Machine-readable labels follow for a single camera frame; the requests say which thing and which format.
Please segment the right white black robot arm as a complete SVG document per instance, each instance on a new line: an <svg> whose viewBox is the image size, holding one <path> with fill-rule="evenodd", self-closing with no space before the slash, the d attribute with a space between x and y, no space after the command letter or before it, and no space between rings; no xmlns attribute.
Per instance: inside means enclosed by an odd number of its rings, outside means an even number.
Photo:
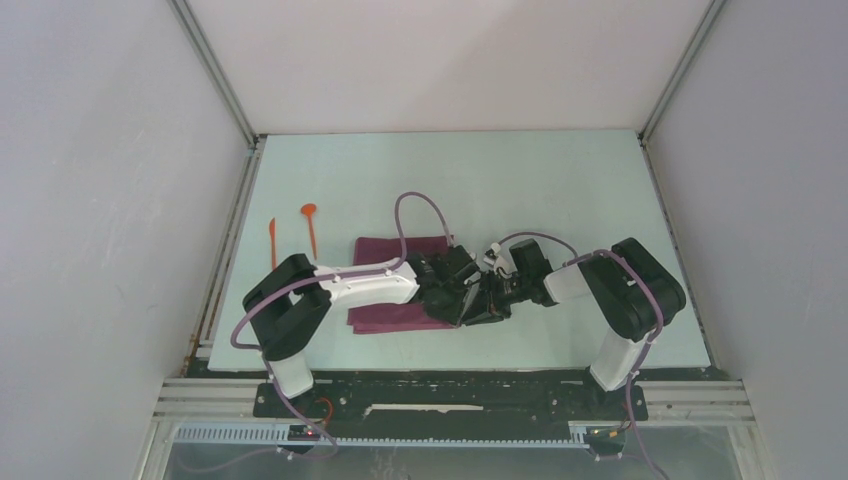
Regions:
<svg viewBox="0 0 848 480"><path fill-rule="evenodd" d="M487 270L465 295L457 324L470 326L509 318L515 304L553 307L589 295L608 330L588 368L592 383L581 392L585 411L606 418L622 403L619 389L631 382L665 326L686 305L676 278L635 238L577 256L554 268L539 234L510 236L511 246L486 251Z"/></svg>

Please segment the maroon cloth napkin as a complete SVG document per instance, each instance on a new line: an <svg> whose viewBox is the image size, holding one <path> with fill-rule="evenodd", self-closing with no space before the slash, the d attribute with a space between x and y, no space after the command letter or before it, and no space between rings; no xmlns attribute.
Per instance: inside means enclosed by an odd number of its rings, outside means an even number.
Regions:
<svg viewBox="0 0 848 480"><path fill-rule="evenodd" d="M359 237L354 244L353 265L394 264L401 255L398 238ZM428 315L419 303L410 303L413 293L406 281L392 284L383 278L369 282L365 293L353 296L347 324L356 335L374 335L423 330L445 330L453 326Z"/></svg>

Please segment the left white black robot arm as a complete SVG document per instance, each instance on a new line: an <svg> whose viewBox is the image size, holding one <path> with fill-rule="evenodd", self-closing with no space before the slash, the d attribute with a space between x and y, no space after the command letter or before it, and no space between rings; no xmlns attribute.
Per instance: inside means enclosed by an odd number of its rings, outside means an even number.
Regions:
<svg viewBox="0 0 848 480"><path fill-rule="evenodd" d="M240 328L250 326L270 375L280 387L278 404L304 416L316 403L304 353L324 318L335 310L371 305L419 304L433 318L457 324L481 269L462 246L425 255L403 251L381 263L344 268L317 266L293 254L242 299Z"/></svg>

